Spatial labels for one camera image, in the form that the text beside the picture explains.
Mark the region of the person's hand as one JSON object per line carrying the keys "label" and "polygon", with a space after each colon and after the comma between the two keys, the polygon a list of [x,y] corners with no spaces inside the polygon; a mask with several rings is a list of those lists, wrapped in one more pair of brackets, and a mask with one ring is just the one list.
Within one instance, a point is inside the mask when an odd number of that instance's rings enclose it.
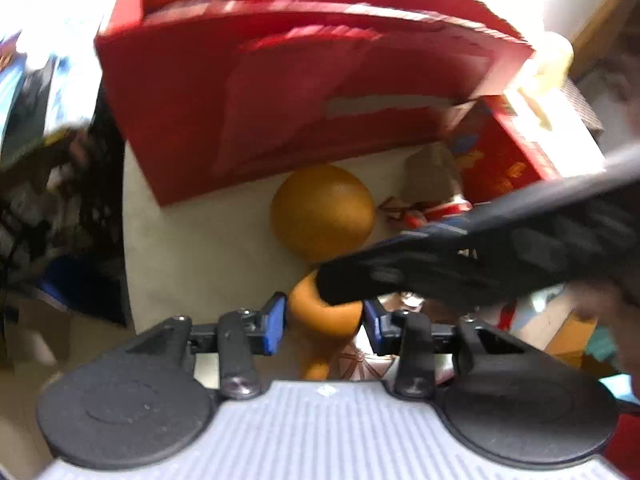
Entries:
{"label": "person's hand", "polygon": [[570,284],[575,312],[607,325],[617,346],[618,362],[630,376],[631,390],[639,397],[639,307],[610,281]]}

